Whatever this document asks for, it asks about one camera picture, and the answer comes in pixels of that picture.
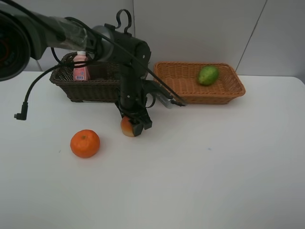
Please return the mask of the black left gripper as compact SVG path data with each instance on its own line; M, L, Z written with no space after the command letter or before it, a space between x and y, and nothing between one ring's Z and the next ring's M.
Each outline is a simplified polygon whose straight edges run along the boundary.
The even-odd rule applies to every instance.
M156 91L156 83L142 79L132 66L126 64L119 65L117 78L120 86L115 105L122 118L127 116L136 121L136 124L132 124L132 133L134 137L139 136L153 124L146 103L147 95Z

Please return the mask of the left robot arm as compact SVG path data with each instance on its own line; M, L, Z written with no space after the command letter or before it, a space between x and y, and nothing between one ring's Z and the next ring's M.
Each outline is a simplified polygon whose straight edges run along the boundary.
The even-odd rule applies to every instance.
M84 51L88 61L69 63L68 67L94 62L119 65L120 89L117 108L128 117L134 136L152 127L143 89L151 51L148 44L110 25L90 28L74 18L47 17L31 12L17 3L3 1L0 6L0 79L20 74L30 59L40 59L47 48Z

